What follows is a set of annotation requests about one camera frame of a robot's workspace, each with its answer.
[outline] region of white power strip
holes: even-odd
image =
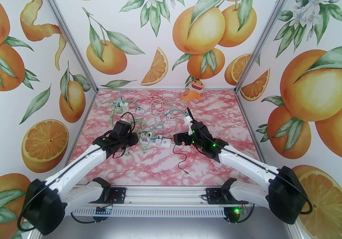
[[[171,147],[171,139],[168,138],[162,138],[162,135],[157,135],[156,139],[150,139],[151,133],[148,133],[148,135],[142,135],[140,137],[140,141],[142,144],[146,144],[147,148],[150,146],[156,146],[156,147],[163,147],[163,148],[169,148]]]

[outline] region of black cable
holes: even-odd
[[[246,161],[248,161],[248,162],[250,162],[250,163],[252,163],[252,164],[258,166],[259,168],[265,170],[266,172],[269,172],[269,173],[275,175],[276,177],[282,179],[283,181],[285,181],[287,184],[289,184],[291,187],[293,187],[296,191],[298,191],[298,192],[300,193],[300,195],[305,199],[305,201],[309,204],[309,210],[308,210],[308,211],[304,211],[304,212],[300,212],[300,214],[310,214],[310,213],[312,212],[313,207],[312,207],[312,204],[311,204],[309,198],[308,198],[301,190],[299,190],[294,184],[288,182],[286,179],[284,179],[283,177],[281,177],[281,176],[278,175],[277,173],[275,173],[275,172],[273,172],[273,171],[271,171],[271,170],[269,170],[269,169],[266,170],[266,168],[265,168],[264,166],[262,166],[262,165],[260,165],[260,164],[258,164],[258,163],[256,163],[256,162],[250,160],[249,158],[246,158],[246,157],[242,156],[242,155],[239,154],[239,153],[236,153],[236,152],[234,152],[234,151],[231,151],[231,150],[228,150],[228,149],[225,149],[225,148],[221,147],[220,145],[216,144],[214,141],[212,141],[208,136],[206,136],[206,135],[201,131],[201,129],[198,127],[196,121],[194,121],[193,124],[196,125],[196,127],[198,128],[198,130],[200,131],[200,133],[201,133],[202,135],[204,135],[210,142],[212,142],[213,144],[215,144],[216,146],[218,146],[218,147],[221,148],[222,150],[225,150],[225,151],[230,152],[230,153],[232,153],[232,154],[234,154],[234,155],[237,155],[237,156],[243,158],[244,160],[246,160]]]
[[[78,220],[78,219],[73,215],[72,212],[70,213],[70,215],[71,215],[71,217],[72,217],[77,223],[80,223],[80,224],[94,224],[94,223],[101,222],[101,221],[96,221],[96,220],[85,222],[85,221]]]
[[[134,119],[134,116],[133,116],[133,114],[132,114],[131,112],[125,112],[125,113],[120,117],[120,119],[123,118],[123,116],[124,116],[125,114],[130,114],[130,115],[132,116],[132,118],[133,118],[133,128],[129,131],[129,132],[131,133],[132,131],[134,131],[134,128],[135,128],[135,119]]]
[[[176,144],[174,144],[173,146],[173,149],[172,149],[172,152],[175,154],[175,155],[185,155],[185,159],[181,162],[178,163],[178,168],[180,168],[183,172],[185,172],[186,174],[189,174],[186,170],[182,169],[181,167],[179,167],[179,164],[180,163],[183,163],[184,161],[186,161],[186,159],[188,158],[187,155],[185,153],[181,153],[181,152],[175,152],[174,149],[176,147]]]

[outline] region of electrical wire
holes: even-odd
[[[172,149],[172,152],[175,154],[175,155],[185,155],[185,159],[181,162],[178,163],[178,168],[180,168],[183,172],[185,172],[186,174],[189,174],[186,170],[182,169],[181,167],[179,167],[179,164],[180,163],[183,163],[184,161],[186,161],[186,159],[188,158],[187,155],[185,153],[181,153],[181,152],[175,152],[174,149],[176,147],[176,144],[174,144],[173,146],[173,149]]]
[[[70,212],[70,216],[77,222],[77,223],[80,223],[80,224],[94,224],[94,223],[98,223],[98,222],[101,222],[101,221],[97,221],[97,220],[93,220],[93,221],[81,221],[81,220],[78,220],[72,212]]]
[[[282,179],[282,180],[285,181],[287,184],[289,184],[290,186],[292,186],[296,191],[298,191],[298,192],[300,193],[300,195],[301,195],[301,196],[305,199],[305,201],[309,204],[309,210],[308,210],[308,211],[305,211],[305,212],[300,212],[300,214],[310,214],[310,213],[312,212],[313,207],[312,207],[312,204],[311,204],[309,198],[308,198],[301,190],[299,190],[294,184],[292,184],[292,183],[290,183],[289,181],[287,181],[286,179],[282,178],[282,177],[281,177],[280,175],[278,175],[277,173],[275,173],[275,172],[273,172],[273,171],[271,171],[271,170],[269,170],[269,169],[266,169],[264,166],[262,166],[262,165],[260,165],[260,164],[258,164],[258,163],[256,163],[256,162],[250,160],[249,158],[244,157],[244,156],[242,156],[242,155],[240,155],[239,153],[236,153],[236,152],[234,152],[234,151],[231,151],[231,150],[228,150],[228,149],[225,149],[225,148],[221,147],[220,145],[218,145],[218,144],[216,144],[214,141],[212,141],[210,138],[208,138],[208,136],[206,136],[206,135],[201,131],[201,129],[200,129],[200,128],[198,127],[198,125],[197,125],[197,121],[195,121],[194,119],[193,119],[193,124],[196,125],[196,127],[198,128],[198,130],[200,131],[200,133],[201,133],[202,135],[204,135],[210,142],[212,142],[213,144],[215,144],[216,146],[218,146],[218,147],[221,148],[222,150],[225,150],[225,151],[227,151],[227,152],[230,152],[230,153],[232,153],[232,154],[234,154],[234,155],[237,155],[237,156],[243,158],[244,160],[246,160],[246,161],[248,161],[248,162],[250,162],[250,163],[253,163],[254,165],[258,166],[259,168],[261,168],[261,169],[263,169],[263,170],[265,170],[265,171],[267,171],[267,172],[269,172],[269,173],[275,175],[276,177]]]

